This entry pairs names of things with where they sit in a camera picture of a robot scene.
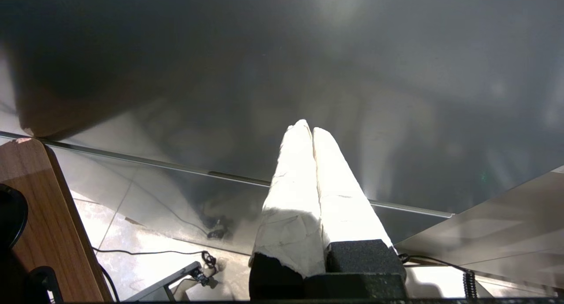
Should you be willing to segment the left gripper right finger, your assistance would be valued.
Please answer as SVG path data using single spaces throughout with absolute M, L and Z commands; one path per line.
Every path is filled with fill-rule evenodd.
M 316 127 L 313 150 L 326 271 L 380 278 L 385 284 L 403 288 L 405 268 L 336 139 Z

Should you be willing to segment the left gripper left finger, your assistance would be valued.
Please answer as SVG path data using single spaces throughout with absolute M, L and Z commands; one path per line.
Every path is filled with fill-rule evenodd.
M 251 300 L 302 299 L 305 280 L 326 272 L 312 132 L 304 119 L 283 135 L 249 266 Z

